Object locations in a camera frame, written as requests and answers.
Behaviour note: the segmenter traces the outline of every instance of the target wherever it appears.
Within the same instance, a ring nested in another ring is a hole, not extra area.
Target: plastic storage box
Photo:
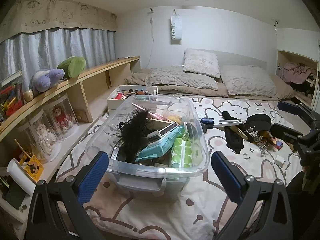
[[[61,143],[42,108],[31,114],[28,121],[17,127],[17,130],[17,141],[25,147],[26,152],[36,155],[42,164],[54,160],[61,150]]]
[[[67,94],[57,95],[45,106],[49,123],[60,139],[64,140],[77,132],[79,126]]]
[[[23,106],[22,80],[20,70],[0,82],[0,119],[8,118]]]
[[[144,166],[118,161],[114,158],[114,147],[119,138],[119,122],[128,120],[128,116],[136,109],[132,103],[149,109],[150,112],[162,114],[164,111],[182,117],[187,122],[192,149],[192,167],[171,168]],[[204,139],[203,130],[196,110],[191,101],[182,98],[149,96],[131,96],[116,112],[108,118],[86,145],[89,160],[99,152],[108,154],[110,179],[124,194],[132,192],[134,197],[152,200],[175,200],[183,187],[192,177],[200,176],[209,165],[209,153]]]

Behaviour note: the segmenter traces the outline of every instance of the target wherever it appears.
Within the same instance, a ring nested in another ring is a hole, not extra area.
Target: container handle
[[[163,178],[147,178],[120,174],[118,185],[135,191],[164,192],[167,181]]]

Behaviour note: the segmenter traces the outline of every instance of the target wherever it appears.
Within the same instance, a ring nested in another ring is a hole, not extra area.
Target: white wall
[[[319,32],[300,29],[277,29],[278,49],[319,60]]]
[[[209,7],[178,9],[182,16],[183,38],[173,44],[170,16],[177,7],[153,8],[154,45],[148,68],[183,65],[187,48],[210,49],[254,57],[267,62],[267,71],[276,71],[277,40],[274,27],[236,12]],[[141,56],[142,68],[149,61],[152,38],[150,8],[118,16],[116,56]]]

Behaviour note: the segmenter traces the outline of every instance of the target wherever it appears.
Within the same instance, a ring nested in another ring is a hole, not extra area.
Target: feather
[[[146,147],[146,136],[150,133],[147,125],[148,120],[147,110],[135,110],[127,122],[120,122],[120,132],[116,135],[120,139],[115,147],[120,147],[121,151],[126,156],[126,162],[132,163],[135,160],[137,153]]]

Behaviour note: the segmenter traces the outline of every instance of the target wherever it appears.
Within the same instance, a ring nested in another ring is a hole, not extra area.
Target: mattress
[[[269,102],[227,98],[189,100],[193,102],[199,116],[219,119],[222,111],[228,111],[231,116],[245,121],[250,115],[264,113],[270,116],[272,123],[293,127]],[[101,117],[71,151],[58,172],[57,181],[62,181],[68,175],[76,175],[82,166],[89,162],[85,145],[107,117]],[[244,149],[236,155],[226,147],[223,130],[208,130],[205,139],[210,153],[221,151],[242,173],[251,174],[257,180],[273,182],[280,178],[288,185],[302,170],[299,156],[293,153],[286,143],[279,151],[269,146],[266,154],[261,156],[256,145],[244,141]],[[277,154],[286,160],[282,168],[273,164]],[[260,205],[261,203],[256,205],[251,222],[257,217]],[[59,207],[62,212],[66,212],[61,203]],[[116,235],[134,239],[211,240],[226,224],[236,205],[230,202],[209,166],[203,175],[190,179],[174,203],[146,202],[134,199],[132,195],[124,196],[105,174],[84,208],[98,228]]]
[[[145,85],[145,80],[152,69],[142,69],[140,72],[132,73],[125,78],[125,81],[129,85]],[[181,85],[157,85],[158,93],[164,95],[183,95],[183,96],[205,96],[205,97],[223,97],[223,98],[236,98],[236,99],[248,99],[248,100],[263,100],[263,101],[279,101],[294,97],[294,90],[287,85],[280,77],[276,75],[270,76],[274,82],[277,95],[273,98],[257,95],[237,95],[230,96],[228,90],[221,80],[217,81],[218,90],[204,89],[199,87],[181,86]]]

